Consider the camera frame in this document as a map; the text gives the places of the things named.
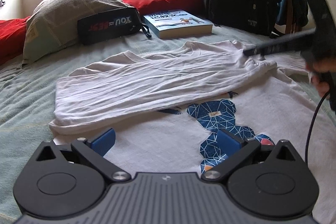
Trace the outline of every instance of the book cover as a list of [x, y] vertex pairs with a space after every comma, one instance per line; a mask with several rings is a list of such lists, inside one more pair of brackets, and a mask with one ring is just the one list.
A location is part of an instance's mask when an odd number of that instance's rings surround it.
[[144, 16], [144, 23], [159, 38], [185, 37], [212, 32], [213, 24], [183, 10], [171, 10]]

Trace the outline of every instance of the light blue blanket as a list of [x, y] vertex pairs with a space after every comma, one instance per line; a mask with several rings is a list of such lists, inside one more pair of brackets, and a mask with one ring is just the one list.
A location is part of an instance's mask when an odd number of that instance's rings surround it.
[[[143, 54], [173, 50], [192, 40], [205, 43], [238, 40], [257, 45], [266, 39], [228, 27], [214, 27], [212, 35], [165, 41], [156, 37], [147, 40], [138, 33], [91, 46], [75, 45], [20, 69], [17, 67], [22, 57], [0, 66], [0, 223], [12, 223], [20, 216], [12, 195], [14, 181], [38, 145], [53, 138], [48, 122], [54, 118], [58, 78], [126, 50]], [[305, 77], [294, 79], [318, 102], [316, 91]], [[335, 121], [328, 105], [323, 109]]]

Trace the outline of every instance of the blue gripper pad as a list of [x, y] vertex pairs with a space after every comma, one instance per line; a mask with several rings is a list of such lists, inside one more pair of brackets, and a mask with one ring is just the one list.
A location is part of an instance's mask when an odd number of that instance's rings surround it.
[[111, 128], [93, 140], [89, 140], [89, 147], [103, 157], [107, 151], [111, 149], [115, 142], [116, 133], [113, 128]]
[[236, 137], [225, 129], [219, 129], [217, 131], [217, 145], [222, 153], [225, 153], [228, 157], [236, 153], [243, 147], [243, 140]]

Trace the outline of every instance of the black cable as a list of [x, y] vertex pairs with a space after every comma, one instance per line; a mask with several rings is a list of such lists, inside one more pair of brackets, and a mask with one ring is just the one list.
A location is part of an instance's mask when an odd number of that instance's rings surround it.
[[311, 123], [310, 123], [310, 128], [309, 128], [309, 131], [308, 131], [308, 136], [307, 136], [307, 141], [306, 141], [306, 149], [305, 149], [305, 152], [304, 152], [304, 162], [308, 165], [308, 146], [309, 146], [309, 141], [310, 141], [310, 135], [311, 135], [311, 131], [313, 130], [313, 126], [314, 126], [314, 122], [315, 122], [315, 119], [316, 119], [316, 116], [317, 116], [317, 113], [319, 112], [320, 110], [320, 107], [323, 103], [323, 101], [325, 100], [325, 98], [329, 95], [329, 92], [327, 92], [321, 99], [321, 101], [319, 102], [319, 104], [317, 105], [317, 108], [315, 109], [315, 112], [314, 112], [314, 115], [313, 115], [313, 119], [311, 120]]

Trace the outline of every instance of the metal screw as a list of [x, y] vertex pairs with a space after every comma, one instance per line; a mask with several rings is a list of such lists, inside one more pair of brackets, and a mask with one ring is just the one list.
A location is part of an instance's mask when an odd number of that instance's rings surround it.
[[209, 170], [204, 173], [206, 179], [218, 179], [221, 176], [221, 173], [215, 170]]
[[118, 171], [112, 175], [112, 178], [115, 180], [128, 180], [129, 174], [123, 171]]

